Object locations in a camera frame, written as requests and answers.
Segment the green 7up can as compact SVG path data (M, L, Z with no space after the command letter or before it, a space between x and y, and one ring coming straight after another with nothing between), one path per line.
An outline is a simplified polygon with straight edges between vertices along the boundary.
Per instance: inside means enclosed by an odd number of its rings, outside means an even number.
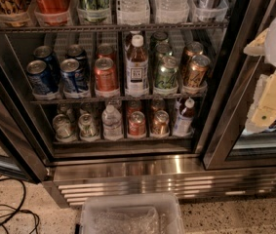
M53 128L56 132L56 139L60 142L72 142L77 139L75 128L64 114L58 114L53 119Z
M79 137L85 141L94 141L99 138L96 121L90 113L84 113L78 120Z

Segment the copper lacroix can middle shelf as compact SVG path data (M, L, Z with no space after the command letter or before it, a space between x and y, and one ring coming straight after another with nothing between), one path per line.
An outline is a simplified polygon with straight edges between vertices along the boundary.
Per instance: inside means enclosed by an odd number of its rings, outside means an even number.
M206 87L206 75L210 66L210 59L205 55L194 56L186 66L181 91L195 95Z

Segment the silver can top shelf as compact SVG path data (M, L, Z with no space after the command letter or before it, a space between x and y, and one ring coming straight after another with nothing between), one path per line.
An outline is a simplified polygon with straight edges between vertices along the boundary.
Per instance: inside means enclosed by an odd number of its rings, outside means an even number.
M224 0L188 0L192 22L223 21L228 10Z

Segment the tea bottle bottom shelf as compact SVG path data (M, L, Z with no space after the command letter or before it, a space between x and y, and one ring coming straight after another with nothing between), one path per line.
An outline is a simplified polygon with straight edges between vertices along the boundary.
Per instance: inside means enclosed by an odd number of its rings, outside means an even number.
M191 124L195 115L195 101L191 98L179 98L175 104L175 122L173 135L185 137L191 131Z

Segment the tea bottle shelf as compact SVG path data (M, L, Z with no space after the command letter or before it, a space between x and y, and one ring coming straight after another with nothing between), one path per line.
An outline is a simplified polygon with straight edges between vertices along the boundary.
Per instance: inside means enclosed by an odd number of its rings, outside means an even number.
M195 115L195 101L191 98L179 98L175 104L175 122L173 135L185 137L191 131L191 124Z
M143 37L134 35L126 56L126 90L130 96L140 97L148 93L148 52Z

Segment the green lacroix can middle shelf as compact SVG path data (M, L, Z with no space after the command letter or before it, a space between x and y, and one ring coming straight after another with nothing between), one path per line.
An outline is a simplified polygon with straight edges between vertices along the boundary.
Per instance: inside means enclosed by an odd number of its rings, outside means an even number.
M154 93L159 95L174 94L177 91L177 59L164 56L160 59L154 78Z

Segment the orange soda can shelf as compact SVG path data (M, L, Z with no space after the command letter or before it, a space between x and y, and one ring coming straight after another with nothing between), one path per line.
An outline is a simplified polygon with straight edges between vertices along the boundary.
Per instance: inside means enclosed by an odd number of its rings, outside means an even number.
M165 110L158 110L152 119L151 133L157 137L165 137L169 134L169 114Z
M94 72L97 97L112 98L120 95L116 65L111 58L98 58Z

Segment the tea bottle middle shelf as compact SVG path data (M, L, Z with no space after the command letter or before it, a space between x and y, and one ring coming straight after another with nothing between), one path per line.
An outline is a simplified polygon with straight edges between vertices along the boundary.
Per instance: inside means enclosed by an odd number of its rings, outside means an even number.
M148 93L148 52L143 37L134 35L126 56L126 90L130 96L140 97Z

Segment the red soda can bottom shelf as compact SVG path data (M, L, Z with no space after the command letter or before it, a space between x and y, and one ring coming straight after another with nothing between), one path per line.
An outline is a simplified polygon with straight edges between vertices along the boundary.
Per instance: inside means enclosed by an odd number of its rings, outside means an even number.
M128 133L132 137L143 137L146 134L145 116L140 111L133 112L129 117Z

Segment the orange soda can middle shelf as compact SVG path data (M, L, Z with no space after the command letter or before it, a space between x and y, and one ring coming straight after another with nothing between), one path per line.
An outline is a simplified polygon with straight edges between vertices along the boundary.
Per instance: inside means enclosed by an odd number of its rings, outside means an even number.
M94 72L97 97L112 98L120 95L116 65L111 58L98 58Z

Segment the blue pepsi can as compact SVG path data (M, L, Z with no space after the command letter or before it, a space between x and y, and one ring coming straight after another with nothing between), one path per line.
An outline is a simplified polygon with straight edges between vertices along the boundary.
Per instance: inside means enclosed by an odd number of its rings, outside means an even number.
M85 69L74 58L65 59L60 64L63 92L67 98L86 98L90 95Z
M37 100L59 98L59 86L46 62L40 59L30 62L26 67L26 75Z

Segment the green 7up can left front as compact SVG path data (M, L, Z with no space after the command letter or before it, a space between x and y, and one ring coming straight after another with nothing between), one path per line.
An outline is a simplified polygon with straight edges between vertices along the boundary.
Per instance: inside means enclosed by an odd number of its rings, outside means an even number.
M53 128L56 132L56 139L60 142L72 142L77 139L75 128L64 114L58 114L53 119Z

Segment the blue pepsi can far left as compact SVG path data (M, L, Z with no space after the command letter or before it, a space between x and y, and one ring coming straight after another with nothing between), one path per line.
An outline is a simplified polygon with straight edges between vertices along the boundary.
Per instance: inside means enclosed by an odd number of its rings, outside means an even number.
M26 75L37 100L59 98L59 86L46 62L40 59L30 62L26 67Z

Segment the clear plastic storage bin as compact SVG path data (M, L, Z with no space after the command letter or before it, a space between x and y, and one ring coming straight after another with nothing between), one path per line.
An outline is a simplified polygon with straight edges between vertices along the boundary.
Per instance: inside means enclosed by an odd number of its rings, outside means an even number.
M96 197L82 207L79 234L185 234L172 193Z

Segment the steel fridge door frame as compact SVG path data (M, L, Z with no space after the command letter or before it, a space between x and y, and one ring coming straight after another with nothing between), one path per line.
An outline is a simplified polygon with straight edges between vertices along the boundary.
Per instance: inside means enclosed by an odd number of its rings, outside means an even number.
M276 0L235 0L217 55L196 150L206 170L276 167L276 134L243 136L256 82L274 68L243 53L276 18Z

